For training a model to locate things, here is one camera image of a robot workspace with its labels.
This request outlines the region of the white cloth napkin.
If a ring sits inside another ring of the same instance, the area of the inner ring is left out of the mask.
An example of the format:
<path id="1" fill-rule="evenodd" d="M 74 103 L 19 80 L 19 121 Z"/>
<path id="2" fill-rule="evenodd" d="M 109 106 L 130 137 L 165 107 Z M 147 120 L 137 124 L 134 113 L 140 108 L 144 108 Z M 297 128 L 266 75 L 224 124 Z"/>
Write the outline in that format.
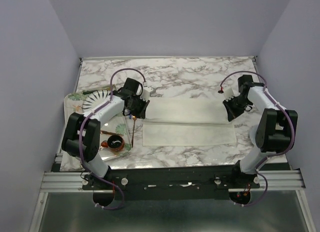
<path id="1" fill-rule="evenodd" d="M 153 97 L 142 128 L 143 146 L 234 144 L 235 127 L 221 100 Z"/>

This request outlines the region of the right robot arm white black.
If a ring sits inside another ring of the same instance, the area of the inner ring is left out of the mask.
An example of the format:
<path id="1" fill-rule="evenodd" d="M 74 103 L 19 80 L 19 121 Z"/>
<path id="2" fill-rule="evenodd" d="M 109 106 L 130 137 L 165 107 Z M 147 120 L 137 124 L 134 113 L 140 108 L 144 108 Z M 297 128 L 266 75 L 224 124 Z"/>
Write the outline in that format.
<path id="1" fill-rule="evenodd" d="M 219 93 L 224 94 L 223 105 L 226 108 L 227 120 L 235 120 L 242 115 L 247 107 L 255 106 L 261 112 L 259 124 L 249 133 L 254 147 L 248 155 L 237 162 L 238 171 L 230 175 L 234 187 L 243 187 L 248 182 L 247 174 L 257 174 L 268 159 L 282 156 L 289 152 L 295 142 L 298 113 L 282 106 L 269 93 L 267 82 L 255 82 L 253 72 L 244 71 L 238 78 L 238 92 L 223 89 L 227 76 L 220 83 Z"/>

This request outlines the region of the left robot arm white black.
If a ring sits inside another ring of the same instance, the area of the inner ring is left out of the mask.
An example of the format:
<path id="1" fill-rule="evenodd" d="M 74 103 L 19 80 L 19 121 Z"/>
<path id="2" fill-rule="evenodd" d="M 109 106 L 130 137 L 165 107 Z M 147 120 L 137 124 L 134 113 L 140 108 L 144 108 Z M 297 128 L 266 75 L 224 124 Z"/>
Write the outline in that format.
<path id="1" fill-rule="evenodd" d="M 61 148 L 78 158 L 83 168 L 94 175 L 93 182 L 99 189 L 106 189 L 111 183 L 111 177 L 107 174 L 110 167 L 98 154 L 102 126 L 124 112 L 144 119 L 151 91 L 151 87 L 127 78 L 123 87 L 111 91 L 104 101 L 91 110 L 70 115 Z"/>

